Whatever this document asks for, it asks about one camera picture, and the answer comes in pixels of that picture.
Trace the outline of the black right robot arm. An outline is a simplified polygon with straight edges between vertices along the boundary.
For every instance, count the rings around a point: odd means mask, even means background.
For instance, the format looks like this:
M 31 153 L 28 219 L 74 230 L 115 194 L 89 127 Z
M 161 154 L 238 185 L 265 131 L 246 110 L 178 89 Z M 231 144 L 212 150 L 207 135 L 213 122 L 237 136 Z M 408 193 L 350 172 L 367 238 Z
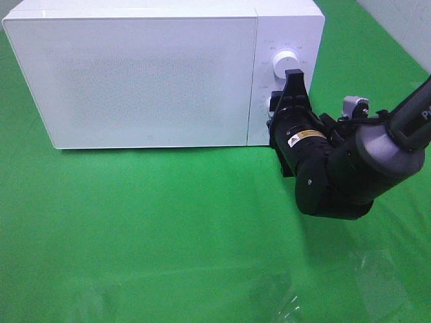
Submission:
M 339 118 L 316 115 L 299 69 L 271 95 L 269 144 L 295 200 L 307 215 L 355 220 L 376 197 L 417 174 L 430 144 L 430 82 L 394 110 L 368 114 L 368 100 L 348 96 Z

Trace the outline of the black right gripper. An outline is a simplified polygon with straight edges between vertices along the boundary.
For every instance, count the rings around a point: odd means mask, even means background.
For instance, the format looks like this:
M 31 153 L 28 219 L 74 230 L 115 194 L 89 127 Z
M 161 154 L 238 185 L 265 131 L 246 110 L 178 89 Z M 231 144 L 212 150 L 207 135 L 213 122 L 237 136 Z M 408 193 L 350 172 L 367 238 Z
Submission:
M 286 84 L 283 91 L 273 91 L 271 97 L 275 110 L 267 122 L 269 146 L 279 160 L 284 177 L 295 177 L 299 165 L 317 154 L 319 122 L 310 109 L 308 93 L 301 69 L 285 70 Z M 296 100 L 304 103 L 293 103 Z

